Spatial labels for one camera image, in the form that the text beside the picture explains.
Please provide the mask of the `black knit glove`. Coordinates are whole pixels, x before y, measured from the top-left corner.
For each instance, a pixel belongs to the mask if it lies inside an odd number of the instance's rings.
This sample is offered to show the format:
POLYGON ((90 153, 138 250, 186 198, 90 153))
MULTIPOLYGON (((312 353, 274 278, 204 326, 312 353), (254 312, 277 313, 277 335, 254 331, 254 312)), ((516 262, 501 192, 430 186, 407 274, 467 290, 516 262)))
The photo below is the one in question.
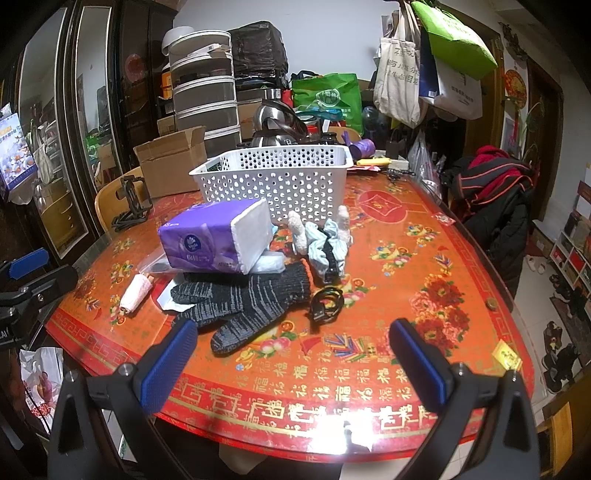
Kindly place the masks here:
POLYGON ((198 329, 215 325, 211 351, 226 356, 269 330, 294 306, 311 298, 311 274, 304 262, 290 263, 280 273, 187 273, 170 291, 171 298, 187 310, 198 329))

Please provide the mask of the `purple tissue pack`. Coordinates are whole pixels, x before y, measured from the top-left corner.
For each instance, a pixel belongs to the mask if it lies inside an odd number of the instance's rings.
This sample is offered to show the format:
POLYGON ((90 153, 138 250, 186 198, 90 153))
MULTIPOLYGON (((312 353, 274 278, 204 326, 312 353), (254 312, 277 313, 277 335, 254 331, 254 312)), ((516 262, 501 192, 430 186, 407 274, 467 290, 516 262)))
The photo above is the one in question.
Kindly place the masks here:
POLYGON ((187 272, 247 274, 273 240, 264 199, 193 205, 158 229, 169 265, 187 272))

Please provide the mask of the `white perforated plastic basket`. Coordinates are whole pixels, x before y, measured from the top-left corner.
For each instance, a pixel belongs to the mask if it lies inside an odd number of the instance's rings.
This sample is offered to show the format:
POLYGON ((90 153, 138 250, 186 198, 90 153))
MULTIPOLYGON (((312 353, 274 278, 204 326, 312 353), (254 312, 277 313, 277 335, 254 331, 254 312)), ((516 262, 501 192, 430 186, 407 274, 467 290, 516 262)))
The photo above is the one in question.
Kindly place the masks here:
POLYGON ((206 202, 263 198, 276 225, 286 225, 290 211, 322 225, 345 202, 352 167, 345 146, 288 145, 230 150, 189 175, 206 202))

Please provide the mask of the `white instruction paper sheet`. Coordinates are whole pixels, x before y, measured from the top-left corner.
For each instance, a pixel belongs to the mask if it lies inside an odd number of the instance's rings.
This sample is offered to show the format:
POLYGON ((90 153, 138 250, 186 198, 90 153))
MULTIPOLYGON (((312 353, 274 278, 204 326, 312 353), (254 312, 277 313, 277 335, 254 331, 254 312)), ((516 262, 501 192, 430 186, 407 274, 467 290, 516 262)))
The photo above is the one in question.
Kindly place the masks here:
POLYGON ((179 304, 175 302, 170 294, 170 290, 163 290, 156 300, 162 311, 180 313, 191 307, 191 304, 179 304))

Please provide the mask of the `light blue wet wipes pack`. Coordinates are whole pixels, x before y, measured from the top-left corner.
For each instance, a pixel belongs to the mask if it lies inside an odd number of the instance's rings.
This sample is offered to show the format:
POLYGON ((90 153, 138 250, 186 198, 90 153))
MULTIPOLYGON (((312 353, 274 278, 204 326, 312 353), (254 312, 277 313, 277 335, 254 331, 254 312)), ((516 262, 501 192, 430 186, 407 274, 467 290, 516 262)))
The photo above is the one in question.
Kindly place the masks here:
POLYGON ((266 250, 249 271, 250 274, 280 274, 286 269, 287 257, 280 251, 266 250))

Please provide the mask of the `wooden chair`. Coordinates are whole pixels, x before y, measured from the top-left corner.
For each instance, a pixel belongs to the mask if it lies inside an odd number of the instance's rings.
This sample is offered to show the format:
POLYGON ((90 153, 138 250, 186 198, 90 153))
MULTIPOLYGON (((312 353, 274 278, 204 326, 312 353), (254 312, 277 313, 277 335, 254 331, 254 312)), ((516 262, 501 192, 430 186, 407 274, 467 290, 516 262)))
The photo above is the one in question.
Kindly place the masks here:
POLYGON ((135 181, 133 186, 139 205, 141 207, 147 207, 151 204, 151 197, 143 180, 143 173, 140 167, 136 167, 111 181, 97 193, 94 200, 97 218, 105 232, 111 229, 112 221, 116 216, 130 210, 125 193, 122 191, 122 180, 124 177, 138 178, 138 181, 135 181))

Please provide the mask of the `brown cardboard box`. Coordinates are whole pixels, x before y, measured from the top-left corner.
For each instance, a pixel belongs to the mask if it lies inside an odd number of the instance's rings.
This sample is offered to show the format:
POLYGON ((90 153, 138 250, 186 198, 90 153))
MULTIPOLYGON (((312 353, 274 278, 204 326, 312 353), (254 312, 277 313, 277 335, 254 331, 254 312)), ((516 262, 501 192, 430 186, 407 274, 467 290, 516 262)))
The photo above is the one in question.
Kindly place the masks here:
POLYGON ((207 160, 205 127, 177 131, 133 148, 152 198, 198 191, 190 171, 207 160))

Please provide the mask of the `white cubby shelf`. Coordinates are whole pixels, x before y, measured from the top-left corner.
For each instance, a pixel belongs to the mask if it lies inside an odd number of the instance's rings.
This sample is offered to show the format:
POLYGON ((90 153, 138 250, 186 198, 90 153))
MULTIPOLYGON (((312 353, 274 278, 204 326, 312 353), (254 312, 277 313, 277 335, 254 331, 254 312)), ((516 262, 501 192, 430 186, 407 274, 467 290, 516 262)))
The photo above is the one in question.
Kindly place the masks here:
POLYGON ((590 185, 580 181, 577 202, 564 228, 559 232, 550 259, 567 284, 579 287, 590 299, 590 185))

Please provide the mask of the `red black striped jacket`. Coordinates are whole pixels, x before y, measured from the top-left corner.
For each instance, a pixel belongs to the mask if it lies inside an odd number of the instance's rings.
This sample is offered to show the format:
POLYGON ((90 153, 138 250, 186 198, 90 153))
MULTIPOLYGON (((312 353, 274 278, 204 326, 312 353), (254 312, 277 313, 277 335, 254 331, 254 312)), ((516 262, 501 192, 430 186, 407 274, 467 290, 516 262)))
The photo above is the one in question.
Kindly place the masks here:
POLYGON ((452 210, 511 295, 518 290, 528 240, 533 172, 492 145, 460 159, 448 180, 452 210))

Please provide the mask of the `light blue scrunchie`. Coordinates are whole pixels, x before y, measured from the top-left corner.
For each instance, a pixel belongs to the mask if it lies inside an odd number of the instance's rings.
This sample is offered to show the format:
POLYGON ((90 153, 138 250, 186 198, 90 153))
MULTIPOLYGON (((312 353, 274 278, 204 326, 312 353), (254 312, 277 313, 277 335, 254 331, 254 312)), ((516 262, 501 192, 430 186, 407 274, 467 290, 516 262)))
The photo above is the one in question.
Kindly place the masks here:
POLYGON ((328 219, 322 228, 314 222, 305 223, 304 233, 308 241, 308 263, 315 277, 327 285, 339 283, 345 276, 346 256, 353 245, 349 229, 328 219))

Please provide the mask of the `grey plastic drawer tower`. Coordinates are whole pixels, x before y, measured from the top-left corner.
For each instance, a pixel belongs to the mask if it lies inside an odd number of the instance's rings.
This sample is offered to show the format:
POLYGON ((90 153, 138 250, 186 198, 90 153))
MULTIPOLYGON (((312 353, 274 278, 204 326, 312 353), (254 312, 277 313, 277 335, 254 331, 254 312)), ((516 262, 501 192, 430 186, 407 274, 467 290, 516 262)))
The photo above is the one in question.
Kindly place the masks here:
POLYGON ((169 30, 162 42, 168 59, 177 130, 204 128, 208 157, 242 142, 231 35, 224 30, 169 30))

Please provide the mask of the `yellow cloth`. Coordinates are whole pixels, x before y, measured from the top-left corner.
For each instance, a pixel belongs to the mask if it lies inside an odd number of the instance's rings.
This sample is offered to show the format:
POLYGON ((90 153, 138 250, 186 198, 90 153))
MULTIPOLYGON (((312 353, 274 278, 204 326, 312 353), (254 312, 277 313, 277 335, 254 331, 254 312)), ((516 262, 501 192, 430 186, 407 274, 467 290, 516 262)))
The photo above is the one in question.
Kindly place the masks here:
POLYGON ((391 163, 391 159, 388 157, 375 157, 375 158, 366 158, 360 159, 356 161, 356 165, 358 166, 375 166, 379 168, 388 167, 391 163))

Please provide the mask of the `black plastic wrapped box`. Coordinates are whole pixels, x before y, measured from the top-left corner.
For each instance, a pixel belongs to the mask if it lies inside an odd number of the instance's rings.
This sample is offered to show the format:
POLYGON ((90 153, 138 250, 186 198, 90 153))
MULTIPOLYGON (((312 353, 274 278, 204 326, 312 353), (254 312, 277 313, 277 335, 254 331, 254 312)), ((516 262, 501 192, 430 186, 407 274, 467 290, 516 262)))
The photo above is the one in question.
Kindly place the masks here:
POLYGON ((288 72, 287 50, 280 30, 269 21, 253 22, 229 30, 235 75, 283 77, 288 72))

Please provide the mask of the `purple plastic watering cup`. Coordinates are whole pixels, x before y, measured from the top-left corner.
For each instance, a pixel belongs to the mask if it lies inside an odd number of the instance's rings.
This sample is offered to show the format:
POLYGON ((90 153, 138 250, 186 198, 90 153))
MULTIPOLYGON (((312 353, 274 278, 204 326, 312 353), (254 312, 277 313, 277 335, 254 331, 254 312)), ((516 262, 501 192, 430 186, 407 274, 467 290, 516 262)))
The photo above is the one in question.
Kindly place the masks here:
POLYGON ((371 139, 360 139, 359 141, 349 143, 349 152, 353 160, 372 158, 376 153, 376 146, 371 139))

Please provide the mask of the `green shopping bag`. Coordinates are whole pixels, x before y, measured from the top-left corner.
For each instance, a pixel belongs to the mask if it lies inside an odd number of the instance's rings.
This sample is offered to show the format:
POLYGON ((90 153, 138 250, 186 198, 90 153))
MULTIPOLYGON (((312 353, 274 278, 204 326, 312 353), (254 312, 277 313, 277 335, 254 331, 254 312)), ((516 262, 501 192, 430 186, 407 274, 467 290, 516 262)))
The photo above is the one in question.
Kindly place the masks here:
POLYGON ((290 82, 298 111, 339 111, 346 127, 363 134, 362 95, 355 73, 318 75, 303 70, 291 75, 290 82))

